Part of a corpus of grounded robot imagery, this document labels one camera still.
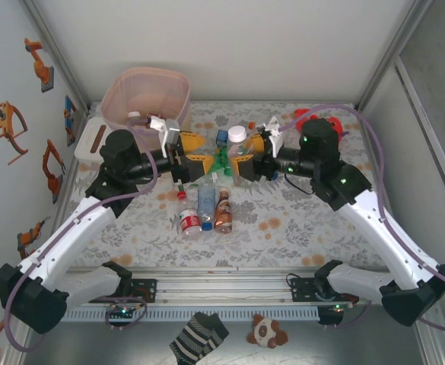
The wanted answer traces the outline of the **aluminium enclosure frame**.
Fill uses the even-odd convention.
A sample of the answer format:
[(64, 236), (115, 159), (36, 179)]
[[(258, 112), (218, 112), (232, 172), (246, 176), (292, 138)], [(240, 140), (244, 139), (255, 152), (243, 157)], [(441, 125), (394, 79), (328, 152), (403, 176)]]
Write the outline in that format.
[[(316, 306), (320, 321), (283, 321), (291, 328), (290, 344), (280, 351), (255, 348), (243, 333), (249, 321), (225, 322), (232, 335), (227, 348), (208, 365), (445, 365), (445, 332), (419, 322), (405, 328), (386, 319), (376, 307), (359, 303), (351, 315), (333, 312), (330, 303), (294, 302), (280, 268), (139, 268), (133, 277), (157, 280), (157, 293), (149, 306)], [(56, 333), (45, 348), (32, 355), (36, 363), (144, 363), (173, 362), (162, 343), (178, 322), (143, 322), (149, 336), (132, 339), (112, 349), (95, 350), (105, 341), (92, 326), (100, 321), (105, 303), (85, 303), (69, 310), (64, 332)], [(327, 318), (343, 319), (325, 326)]]

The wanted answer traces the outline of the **bottle red gold label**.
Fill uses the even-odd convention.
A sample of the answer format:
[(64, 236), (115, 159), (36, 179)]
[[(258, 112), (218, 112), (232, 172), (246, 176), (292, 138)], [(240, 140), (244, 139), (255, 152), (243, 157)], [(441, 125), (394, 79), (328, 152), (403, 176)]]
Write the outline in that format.
[(128, 120), (132, 121), (134, 125), (140, 125), (145, 128), (150, 128), (151, 120), (153, 118), (161, 119), (162, 116), (156, 113), (146, 113), (142, 115), (139, 111), (128, 112)]

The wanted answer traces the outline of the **blue orange wall sticker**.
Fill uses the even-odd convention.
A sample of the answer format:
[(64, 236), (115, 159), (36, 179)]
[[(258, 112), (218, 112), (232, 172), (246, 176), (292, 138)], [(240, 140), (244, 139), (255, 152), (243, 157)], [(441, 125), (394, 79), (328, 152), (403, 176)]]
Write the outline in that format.
[(67, 146), (70, 147), (75, 142), (74, 133), (74, 113), (76, 112), (76, 107), (68, 95), (65, 96), (65, 107), (64, 107), (64, 120), (65, 120), (65, 132), (66, 132), (66, 142)]

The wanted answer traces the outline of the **clear cylindrical bottle white cap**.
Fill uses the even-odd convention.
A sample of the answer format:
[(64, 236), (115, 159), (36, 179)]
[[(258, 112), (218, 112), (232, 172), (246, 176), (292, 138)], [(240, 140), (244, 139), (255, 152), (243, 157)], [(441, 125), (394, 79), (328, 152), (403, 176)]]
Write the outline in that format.
[(208, 173), (189, 184), (190, 189), (214, 188), (218, 182), (218, 174), (216, 172)]

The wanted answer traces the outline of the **light blue square bottle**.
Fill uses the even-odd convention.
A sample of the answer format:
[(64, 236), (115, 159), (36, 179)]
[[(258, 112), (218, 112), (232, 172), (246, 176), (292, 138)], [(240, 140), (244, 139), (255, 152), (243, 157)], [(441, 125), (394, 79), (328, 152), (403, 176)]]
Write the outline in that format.
[(204, 183), (199, 186), (198, 213), (202, 230), (212, 230), (215, 214), (215, 188), (211, 183)]

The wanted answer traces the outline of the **clear bottle red label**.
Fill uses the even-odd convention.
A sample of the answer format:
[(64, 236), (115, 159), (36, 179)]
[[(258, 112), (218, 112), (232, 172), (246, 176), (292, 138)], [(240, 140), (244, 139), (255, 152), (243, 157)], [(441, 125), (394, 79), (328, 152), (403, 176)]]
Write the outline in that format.
[(195, 209), (195, 203), (184, 191), (177, 193), (177, 201), (180, 232), (185, 239), (196, 240), (202, 234), (202, 224)]

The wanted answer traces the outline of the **beige ribbed bin pink liner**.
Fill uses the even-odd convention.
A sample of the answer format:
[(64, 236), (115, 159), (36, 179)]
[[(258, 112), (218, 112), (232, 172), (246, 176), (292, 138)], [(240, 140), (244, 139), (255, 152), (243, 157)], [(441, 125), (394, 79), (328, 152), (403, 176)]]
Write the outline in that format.
[(100, 115), (112, 129), (125, 129), (130, 112), (175, 119), (183, 131), (191, 129), (191, 85), (188, 78), (161, 68), (135, 67), (124, 71), (100, 104)]

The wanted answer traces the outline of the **brown coffee drink bottle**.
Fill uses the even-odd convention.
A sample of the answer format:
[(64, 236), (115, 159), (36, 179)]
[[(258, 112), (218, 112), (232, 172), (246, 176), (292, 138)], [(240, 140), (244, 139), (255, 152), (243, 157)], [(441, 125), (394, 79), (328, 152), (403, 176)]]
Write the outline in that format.
[(220, 188), (219, 199), (215, 209), (214, 229), (218, 233), (229, 234), (232, 231), (232, 227), (230, 191), (227, 188)]

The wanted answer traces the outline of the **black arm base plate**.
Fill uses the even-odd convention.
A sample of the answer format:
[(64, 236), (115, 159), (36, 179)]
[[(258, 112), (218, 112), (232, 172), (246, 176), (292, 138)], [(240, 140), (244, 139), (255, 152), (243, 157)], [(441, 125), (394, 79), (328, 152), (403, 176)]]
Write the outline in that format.
[(320, 302), (320, 303), (358, 303), (359, 297), (350, 294), (330, 294), (323, 297), (319, 294), (315, 279), (306, 277), (292, 277), (288, 279), (291, 297), (294, 302)]
[(116, 291), (106, 297), (91, 300), (90, 303), (122, 302), (134, 303), (140, 300), (153, 303), (157, 293), (157, 280), (153, 278), (134, 278), (129, 281), (121, 281)]

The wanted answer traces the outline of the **black white striped sock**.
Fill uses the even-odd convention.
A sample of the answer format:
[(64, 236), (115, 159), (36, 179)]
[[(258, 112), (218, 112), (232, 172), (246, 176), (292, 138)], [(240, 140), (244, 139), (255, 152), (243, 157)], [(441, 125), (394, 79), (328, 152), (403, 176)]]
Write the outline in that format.
[(228, 335), (229, 331), (217, 313), (195, 313), (170, 343), (176, 365), (196, 365), (220, 347)]

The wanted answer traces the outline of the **white plastic tissue box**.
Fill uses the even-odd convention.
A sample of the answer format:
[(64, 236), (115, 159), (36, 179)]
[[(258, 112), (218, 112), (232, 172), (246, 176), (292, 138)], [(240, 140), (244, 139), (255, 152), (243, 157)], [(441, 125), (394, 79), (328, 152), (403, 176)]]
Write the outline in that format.
[(91, 169), (97, 169), (103, 163), (100, 148), (105, 145), (106, 137), (111, 131), (101, 117), (89, 119), (75, 148), (77, 160)]

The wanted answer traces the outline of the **clear bottle wide white cap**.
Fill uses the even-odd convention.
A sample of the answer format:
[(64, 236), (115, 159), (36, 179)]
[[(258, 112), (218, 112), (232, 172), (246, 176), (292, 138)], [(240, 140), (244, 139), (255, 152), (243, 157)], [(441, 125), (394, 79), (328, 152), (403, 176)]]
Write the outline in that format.
[(246, 156), (253, 152), (253, 147), (248, 142), (246, 129), (241, 125), (235, 125), (229, 128), (228, 140), (229, 148), (227, 158), (230, 164), (234, 186), (241, 189), (248, 188), (250, 182), (240, 176), (237, 164), (233, 162), (234, 158)]

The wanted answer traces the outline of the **brown white panda plush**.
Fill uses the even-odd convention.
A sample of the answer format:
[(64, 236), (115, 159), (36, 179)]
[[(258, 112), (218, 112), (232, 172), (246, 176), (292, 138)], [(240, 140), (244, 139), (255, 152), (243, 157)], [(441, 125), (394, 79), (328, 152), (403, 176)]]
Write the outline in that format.
[(246, 340), (261, 348), (274, 349), (288, 343), (288, 334), (280, 328), (278, 321), (257, 313), (253, 316), (252, 331)]

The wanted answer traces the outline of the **red shark plush toy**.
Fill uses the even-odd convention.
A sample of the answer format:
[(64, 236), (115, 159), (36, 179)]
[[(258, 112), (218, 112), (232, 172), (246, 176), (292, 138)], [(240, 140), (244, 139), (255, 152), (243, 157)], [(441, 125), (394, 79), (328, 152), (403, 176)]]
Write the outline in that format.
[[(304, 113), (307, 113), (309, 111), (309, 109), (296, 109), (294, 111), (294, 118), (295, 119), (299, 119)], [(305, 122), (307, 122), (308, 120), (311, 119), (321, 119), (321, 116), (318, 116), (316, 114), (311, 114), (308, 117), (302, 118), (299, 122), (297, 122), (295, 124), (295, 128), (296, 130), (298, 130), (299, 132), (301, 132), (303, 125)], [(342, 140), (342, 138), (348, 134), (348, 132), (344, 131), (344, 128), (342, 126), (341, 121), (334, 117), (334, 116), (330, 116), (330, 117), (326, 117), (326, 121), (332, 126), (332, 128), (338, 133), (339, 135), (339, 140)]]

